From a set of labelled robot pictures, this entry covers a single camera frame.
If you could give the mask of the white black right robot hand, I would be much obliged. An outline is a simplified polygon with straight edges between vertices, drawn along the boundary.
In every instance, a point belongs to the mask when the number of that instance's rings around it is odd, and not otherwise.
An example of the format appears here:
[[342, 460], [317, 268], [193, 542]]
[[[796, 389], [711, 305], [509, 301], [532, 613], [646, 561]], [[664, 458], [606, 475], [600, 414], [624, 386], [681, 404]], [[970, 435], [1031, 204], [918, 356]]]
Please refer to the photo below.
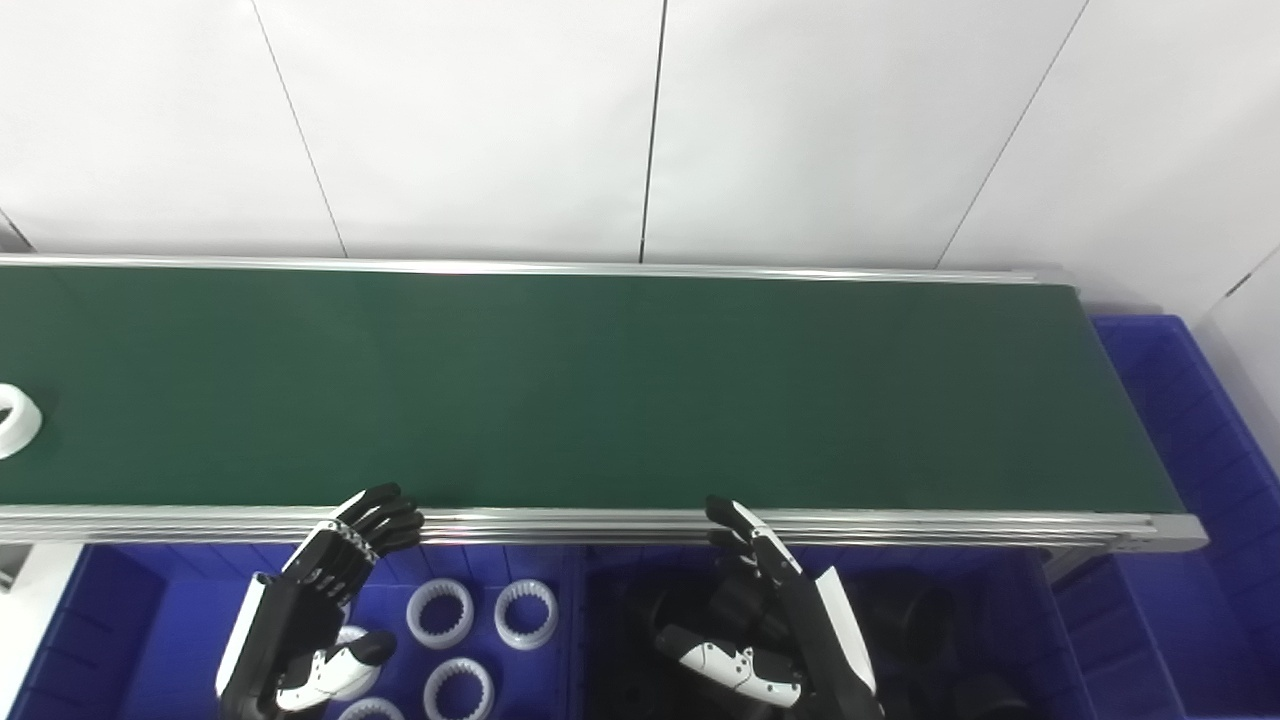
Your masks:
[[657, 630], [655, 648], [689, 671], [797, 719], [882, 719], [867, 639], [838, 573], [808, 574], [774, 529], [736, 500], [710, 495], [708, 537], [731, 550], [780, 609], [792, 653], [701, 635], [680, 624]]

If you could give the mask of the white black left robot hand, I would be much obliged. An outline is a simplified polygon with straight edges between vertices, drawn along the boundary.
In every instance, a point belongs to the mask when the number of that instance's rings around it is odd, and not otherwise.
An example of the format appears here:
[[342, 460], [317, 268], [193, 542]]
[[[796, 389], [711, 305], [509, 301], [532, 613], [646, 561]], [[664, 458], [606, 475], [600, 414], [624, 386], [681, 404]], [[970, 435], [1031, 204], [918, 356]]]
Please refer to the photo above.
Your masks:
[[397, 483], [317, 521], [278, 574], [246, 588], [218, 673], [220, 719], [320, 719], [396, 653], [394, 632], [340, 641], [346, 610], [388, 553], [419, 544], [424, 516]]

